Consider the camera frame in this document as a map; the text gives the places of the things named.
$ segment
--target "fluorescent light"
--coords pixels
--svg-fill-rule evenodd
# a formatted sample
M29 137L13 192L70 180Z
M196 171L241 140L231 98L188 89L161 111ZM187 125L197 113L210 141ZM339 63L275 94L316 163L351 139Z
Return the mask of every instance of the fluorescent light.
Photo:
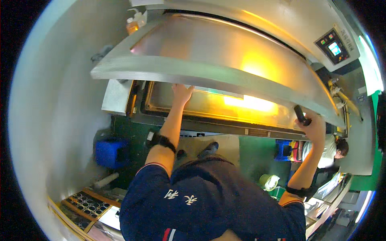
M371 193L372 193L372 191L369 191L367 193L366 199L364 200L363 206L362 206L361 210L359 211L359 214L358 214L357 219L355 220L355 223L359 222L360 219L362 218L362 215L363 215L364 211L366 210L367 204L369 203Z
M359 62L366 82L367 96L372 95L377 90L384 91L379 66L369 45L362 36L359 36L358 49L361 54Z

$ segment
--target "machine lid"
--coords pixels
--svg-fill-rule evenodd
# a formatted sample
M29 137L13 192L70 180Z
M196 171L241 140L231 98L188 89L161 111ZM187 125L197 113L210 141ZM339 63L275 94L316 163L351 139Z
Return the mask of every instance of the machine lid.
M288 108L298 104L344 127L327 89L304 59L261 33L219 19L165 15L123 40L91 75L191 84Z

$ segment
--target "orange light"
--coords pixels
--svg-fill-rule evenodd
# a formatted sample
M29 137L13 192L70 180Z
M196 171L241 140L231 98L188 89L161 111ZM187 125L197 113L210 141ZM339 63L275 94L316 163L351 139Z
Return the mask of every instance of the orange light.
M266 112L271 115L278 114L277 104L270 102L268 100L256 98L253 96L244 95L244 99L224 96L224 103L226 105Z
M273 64L260 56L258 51L251 50L242 57L241 70L272 81L278 80L278 71Z

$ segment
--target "black handle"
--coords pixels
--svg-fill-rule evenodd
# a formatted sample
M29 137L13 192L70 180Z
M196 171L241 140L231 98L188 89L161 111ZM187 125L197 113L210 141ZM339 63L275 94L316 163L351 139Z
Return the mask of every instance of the black handle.
M294 108L296 116L298 117L298 120L300 123L303 124L303 126L309 126L311 124L311 119L307 119L303 115L303 111L301 110L300 105L296 105Z

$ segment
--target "white wall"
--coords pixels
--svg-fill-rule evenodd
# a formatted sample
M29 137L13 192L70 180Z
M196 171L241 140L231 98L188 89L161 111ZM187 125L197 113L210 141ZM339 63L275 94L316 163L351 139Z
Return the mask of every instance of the white wall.
M129 1L54 0L31 31L15 70L9 104L14 170L23 196L50 240L74 239L47 208L104 169L93 138L108 128L100 108L107 80L93 80L92 55L127 36Z

